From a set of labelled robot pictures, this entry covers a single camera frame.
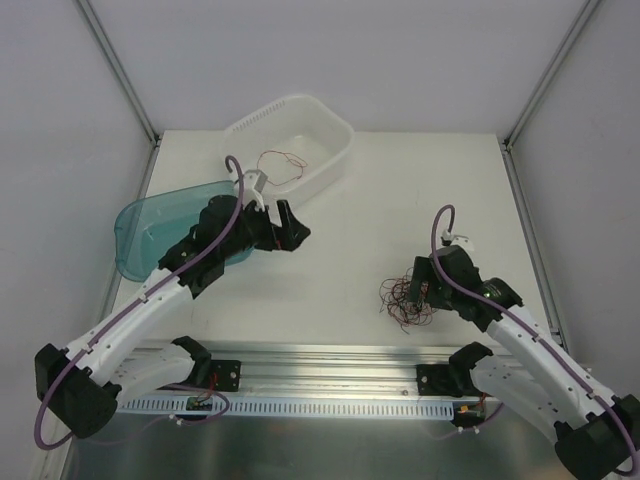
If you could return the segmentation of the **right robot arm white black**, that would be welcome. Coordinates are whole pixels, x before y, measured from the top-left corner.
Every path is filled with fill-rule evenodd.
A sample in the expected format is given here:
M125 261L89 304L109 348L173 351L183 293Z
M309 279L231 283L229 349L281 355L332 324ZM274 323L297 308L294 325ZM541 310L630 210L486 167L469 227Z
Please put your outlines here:
M486 394L536 427L577 479L639 467L639 401L620 397L559 346L504 280L484 280L458 245L414 260L409 301L457 313L504 348L515 371L487 346L472 342L444 364L417 366L423 396Z

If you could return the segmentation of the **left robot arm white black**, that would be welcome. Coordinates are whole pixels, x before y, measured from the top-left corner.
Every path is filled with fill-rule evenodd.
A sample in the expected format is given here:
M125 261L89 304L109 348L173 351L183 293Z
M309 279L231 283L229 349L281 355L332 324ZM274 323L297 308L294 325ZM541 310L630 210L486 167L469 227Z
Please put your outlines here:
M211 356L194 339L171 341L147 361L124 360L162 320L195 300L225 271L226 262L247 250L293 252L310 236L309 227L285 200L276 203L280 221L256 201L243 204L234 195L218 195L200 212L198 222L159 260L142 287L119 311L64 348L48 343L34 357L36 395L41 406L34 437L43 450L42 422L52 412L71 436L93 436L128 401L161 386L183 383L203 387Z

